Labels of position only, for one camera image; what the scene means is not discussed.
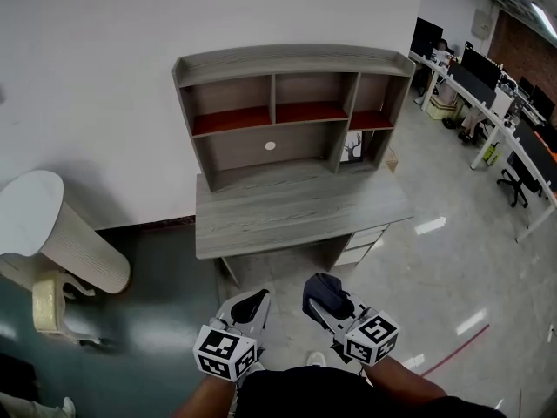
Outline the person's left forearm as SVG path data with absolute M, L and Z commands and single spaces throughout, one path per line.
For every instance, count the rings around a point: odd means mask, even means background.
M 236 384 L 207 375 L 171 418 L 228 418 Z

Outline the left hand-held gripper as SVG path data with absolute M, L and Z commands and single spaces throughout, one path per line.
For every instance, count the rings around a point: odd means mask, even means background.
M 198 369 L 227 381 L 243 377 L 258 361 L 270 307 L 271 295 L 264 289 L 226 300 L 198 333 L 193 348 Z

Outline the ceiling light panel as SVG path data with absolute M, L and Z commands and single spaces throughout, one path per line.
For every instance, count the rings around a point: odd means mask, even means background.
M 547 13 L 537 3 L 531 2 L 531 6 L 547 32 L 553 38 L 557 39 L 557 30 L 554 28 L 552 22 L 547 16 Z

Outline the black office chair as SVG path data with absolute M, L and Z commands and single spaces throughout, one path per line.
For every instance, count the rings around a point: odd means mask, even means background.
M 522 205 L 526 208 L 528 206 L 528 201 L 523 189 L 528 189 L 528 191 L 537 194 L 540 198 L 543 193 L 542 186 L 540 182 L 532 176 L 530 171 L 515 152 L 512 152 L 509 155 L 507 163 L 514 170 L 516 177 L 514 177 L 507 168 L 504 168 L 501 171 L 501 178 L 496 181 L 496 184 L 508 185 L 513 189 L 513 200 L 510 204 L 511 207 L 516 207 L 519 199 L 522 199 Z

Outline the person's black shirt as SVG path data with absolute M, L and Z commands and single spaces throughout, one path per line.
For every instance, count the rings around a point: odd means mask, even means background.
M 235 418 L 507 418 L 488 406 L 446 396 L 409 406 L 337 368 L 261 370 L 245 377 Z

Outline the large black monitor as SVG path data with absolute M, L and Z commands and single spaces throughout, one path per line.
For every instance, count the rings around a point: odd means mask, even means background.
M 495 90 L 502 72 L 499 64 L 468 47 L 464 49 L 460 64 L 488 88 Z

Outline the white drawer unit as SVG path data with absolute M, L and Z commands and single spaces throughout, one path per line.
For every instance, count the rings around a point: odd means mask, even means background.
M 388 225 L 376 226 L 351 235 L 334 266 L 358 265 L 372 247 L 382 238 Z

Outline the white round pedestal table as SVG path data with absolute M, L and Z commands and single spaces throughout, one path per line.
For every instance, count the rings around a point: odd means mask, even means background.
M 65 201 L 64 182 L 54 172 L 37 170 L 0 190 L 0 259 L 42 254 L 106 293 L 120 293 L 131 265 Z

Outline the dark blue cloth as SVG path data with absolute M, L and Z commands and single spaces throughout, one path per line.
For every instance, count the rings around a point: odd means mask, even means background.
M 316 320 L 316 315 L 310 304 L 314 300 L 318 305 L 331 314 L 339 301 L 346 296 L 339 278 L 328 273 L 315 273 L 305 285 L 302 299 L 303 312 Z

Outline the grey wood-grain shelf unit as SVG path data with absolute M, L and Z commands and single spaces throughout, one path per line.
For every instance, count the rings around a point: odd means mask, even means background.
M 380 167 L 414 71 L 397 51 L 274 44 L 180 57 L 171 74 L 200 173 L 211 178 L 300 160 L 331 172 Z M 363 159 L 341 164 L 349 131 L 363 132 Z

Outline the white wall electrical box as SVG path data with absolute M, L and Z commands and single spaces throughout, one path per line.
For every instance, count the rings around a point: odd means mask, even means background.
M 490 36 L 492 25 L 493 19 L 488 13 L 476 10 L 473 15 L 471 34 L 479 40 L 486 40 Z

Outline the person's right forearm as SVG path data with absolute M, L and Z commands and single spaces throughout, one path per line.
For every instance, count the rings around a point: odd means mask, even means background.
M 407 408 L 422 407 L 447 397 L 437 384 L 420 377 L 389 356 L 373 366 L 363 364 L 362 368 L 375 388 Z

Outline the framed tree picture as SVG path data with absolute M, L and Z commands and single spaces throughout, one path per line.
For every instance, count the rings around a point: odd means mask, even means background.
M 346 135 L 340 163 L 356 163 L 362 161 L 362 131 L 349 131 Z

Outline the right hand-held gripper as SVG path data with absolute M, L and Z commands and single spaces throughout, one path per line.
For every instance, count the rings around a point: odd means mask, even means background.
M 357 361 L 373 366 L 395 348 L 399 325 L 355 294 L 347 293 L 331 314 L 314 300 L 310 304 L 316 321 L 332 335 L 332 349 L 344 363 Z

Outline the long white office desk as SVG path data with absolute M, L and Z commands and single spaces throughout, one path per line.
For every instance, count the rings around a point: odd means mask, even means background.
M 409 51 L 409 58 L 413 60 L 415 63 L 421 63 L 431 69 L 433 71 L 433 81 L 428 86 L 426 91 L 425 99 L 422 104 L 422 111 L 426 110 L 426 106 L 433 94 L 433 87 L 436 84 L 438 76 L 442 76 L 446 82 L 458 93 L 460 94 L 468 103 L 472 106 L 475 106 L 480 109 L 483 115 L 489 120 L 489 122 L 493 125 L 493 130 L 487 138 L 487 142 L 481 147 L 480 151 L 474 158 L 472 164 L 470 164 L 470 168 L 475 170 L 476 167 L 479 165 L 482 157 L 487 151 L 488 146 L 495 140 L 497 135 L 501 133 L 505 138 L 507 144 L 510 145 L 513 152 L 516 153 L 517 157 L 520 158 L 528 169 L 530 174 L 540 183 L 541 189 L 543 193 L 548 197 L 549 200 L 549 207 L 535 220 L 533 220 L 530 224 L 526 226 L 526 228 L 518 234 L 515 238 L 517 243 L 520 243 L 524 240 L 528 235 L 530 235 L 535 229 L 537 229 L 543 222 L 545 222 L 553 212 L 557 210 L 557 197 L 554 195 L 552 188 L 550 187 L 550 181 L 545 180 L 540 169 L 536 166 L 536 164 L 532 161 L 530 156 L 527 154 L 527 150 L 524 148 L 523 144 L 520 142 L 520 139 L 515 137 L 514 134 L 518 131 L 518 128 L 510 128 L 504 126 L 504 121 L 490 108 L 486 106 L 485 102 L 480 102 L 470 91 L 468 91 L 464 86 L 458 83 L 454 78 L 453 75 L 450 75 L 447 72 L 446 68 L 443 68 L 431 60 L 426 59 L 425 57 L 420 57 L 414 51 Z

